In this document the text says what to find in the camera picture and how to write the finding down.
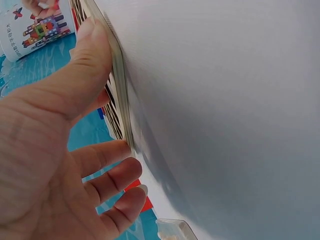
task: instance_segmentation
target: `white plastic piece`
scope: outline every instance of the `white plastic piece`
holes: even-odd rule
[[[158,219],[158,237],[161,240],[198,240],[183,220]]]

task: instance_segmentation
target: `hand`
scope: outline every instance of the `hand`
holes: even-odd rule
[[[111,67],[104,27],[89,18],[66,67],[0,101],[0,239],[110,240],[138,217],[146,201],[138,187],[102,215],[95,210],[142,173],[124,141],[67,150],[71,127],[108,102]]]
[[[39,3],[49,6],[49,8],[42,8]],[[53,15],[58,9],[56,0],[22,0],[22,4],[29,9],[33,15],[39,18],[46,18]]]

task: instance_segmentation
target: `white surface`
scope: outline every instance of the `white surface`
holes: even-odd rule
[[[320,1],[97,2],[158,216],[199,240],[320,239]]]

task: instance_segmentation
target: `finger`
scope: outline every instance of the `finger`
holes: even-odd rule
[[[47,4],[50,8],[50,11],[48,9],[43,9],[41,6],[39,6],[40,3]],[[45,18],[50,15],[53,15],[55,11],[57,10],[55,7],[56,0],[22,0],[22,4],[29,9],[33,15],[38,16],[40,18]]]
[[[70,153],[75,160],[81,177],[85,178],[105,166],[128,158],[131,150],[123,140],[114,140],[86,146]]]
[[[80,116],[78,116],[76,119],[72,121],[72,126],[74,126],[79,120],[84,118],[86,115],[90,114],[94,110],[97,110],[99,108],[102,108],[103,106],[107,105],[110,101],[109,95],[106,92],[106,90],[102,90],[102,92],[99,94],[96,101],[94,101],[83,113],[81,113]]]
[[[110,238],[119,237],[138,218],[146,203],[146,193],[139,187],[127,191],[113,208],[101,215],[101,220],[108,227]]]
[[[84,188],[95,207],[119,194],[142,174],[142,167],[133,157],[127,158],[102,176],[84,183]]]
[[[79,29],[70,63],[45,80],[17,89],[12,95],[72,123],[104,89],[111,66],[104,26],[88,18]]]

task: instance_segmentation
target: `blue tablecloth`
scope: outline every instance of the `blue tablecloth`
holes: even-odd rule
[[[4,56],[0,57],[0,94],[6,96],[12,90],[39,81],[54,73],[70,60],[69,50],[75,47],[74,35],[60,39],[50,45],[33,52],[18,62],[11,63]],[[93,112],[82,119],[72,130],[68,143],[70,151],[86,145],[112,140],[105,122],[98,112]],[[95,173],[84,179],[87,181],[107,171]],[[120,197],[113,197],[97,208],[98,213],[108,210]],[[158,240],[156,216],[152,210],[142,213],[136,223],[127,230],[119,240]]]

